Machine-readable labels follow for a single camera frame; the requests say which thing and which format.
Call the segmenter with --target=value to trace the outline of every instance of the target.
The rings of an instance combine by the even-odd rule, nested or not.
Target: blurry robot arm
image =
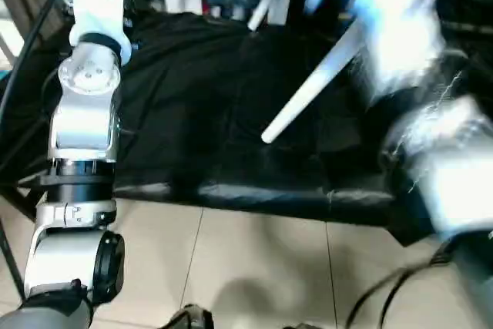
[[[94,310],[123,284],[123,238],[112,182],[119,138],[120,66],[131,46],[123,0],[74,0],[72,55],[59,66],[62,98],[53,113],[46,203],[38,206],[21,307],[1,329],[87,328]]]

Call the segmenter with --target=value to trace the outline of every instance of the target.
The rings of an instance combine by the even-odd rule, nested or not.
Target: white rod
[[[250,20],[248,21],[248,28],[250,29],[250,31],[256,31],[258,29],[260,23],[263,21],[263,18],[269,11],[269,7],[272,1],[276,0],[260,0],[258,6],[253,11]]]
[[[265,143],[273,142],[293,122],[352,60],[359,51],[361,43],[360,26],[354,22],[262,133],[262,140]]]

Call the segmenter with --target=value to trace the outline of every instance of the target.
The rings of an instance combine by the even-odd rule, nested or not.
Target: black cable
[[[445,266],[451,261],[450,249],[451,246],[454,245],[451,242],[444,243],[438,248],[438,250],[434,253],[433,257],[430,259],[430,262],[427,264],[423,264],[422,266],[416,267],[414,269],[410,269],[405,271],[401,277],[397,280],[396,284],[392,288],[391,292],[388,294],[387,299],[384,302],[384,307],[382,308],[380,319],[378,320],[378,329],[383,329],[385,317],[387,316],[388,309],[390,308],[392,301],[395,298],[397,292],[402,288],[404,283],[409,280],[409,278],[413,277],[415,274],[420,271],[426,270],[431,267],[440,267]]]
[[[48,112],[46,112],[45,109],[45,94],[46,94],[46,88],[48,87],[48,84],[54,80],[54,78],[57,76],[57,73],[59,71],[59,67],[56,66],[49,74],[46,76],[46,79],[43,81],[43,84],[41,85],[41,92],[40,92],[40,104],[41,104],[41,116],[43,119],[50,119],[50,115]]]
[[[29,34],[24,41],[21,53],[19,54],[16,63],[14,64],[12,72],[10,72],[10,77],[8,79],[7,86],[5,87],[5,91],[2,97],[2,102],[0,103],[0,128],[2,127],[2,120],[5,114],[5,109],[7,107],[8,99],[12,94],[15,83],[17,82],[18,73],[21,70],[21,67],[23,67],[28,54],[31,52],[32,46],[34,45],[36,37],[39,34],[39,30],[41,29],[43,22],[46,20],[49,12],[52,10],[55,1],[56,0],[46,0],[45,4],[42,6],[38,16],[36,17],[35,23],[32,26],[31,31],[29,31]]]
[[[368,300],[368,298],[370,298],[374,293],[379,291],[381,288],[385,287],[393,279],[398,277],[398,280],[394,285],[394,287],[392,288],[391,292],[388,294],[387,300],[385,301],[381,311],[380,320],[378,322],[378,328],[382,329],[385,322],[385,317],[392,303],[392,300],[394,299],[397,292],[402,288],[404,283],[407,280],[409,280],[410,277],[414,276],[416,273],[426,270],[429,267],[444,266],[448,264],[450,262],[450,255],[449,255],[450,246],[451,243],[449,242],[444,243],[435,252],[435,254],[430,260],[409,267],[398,269],[388,274],[383,279],[379,280],[376,284],[373,285],[373,287],[368,289],[353,306],[351,312],[347,316],[346,325],[345,325],[346,329],[350,329],[351,325],[354,323],[354,319],[356,319],[359,310],[363,307],[363,304]]]

